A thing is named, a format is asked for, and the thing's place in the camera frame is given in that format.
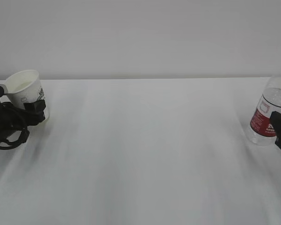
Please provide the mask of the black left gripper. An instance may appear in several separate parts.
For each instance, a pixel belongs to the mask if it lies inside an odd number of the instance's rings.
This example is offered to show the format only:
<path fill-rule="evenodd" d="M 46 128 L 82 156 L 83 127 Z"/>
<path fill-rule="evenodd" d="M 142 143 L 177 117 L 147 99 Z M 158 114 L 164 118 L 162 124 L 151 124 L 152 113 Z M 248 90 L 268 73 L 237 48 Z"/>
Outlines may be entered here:
<path fill-rule="evenodd" d="M 28 127 L 36 126 L 45 120 L 45 100 L 24 103 L 24 109 L 15 107 L 10 102 L 1 103 L 0 141 L 6 141 L 14 132 L 20 131 L 19 141 L 26 141 L 30 134 Z"/>

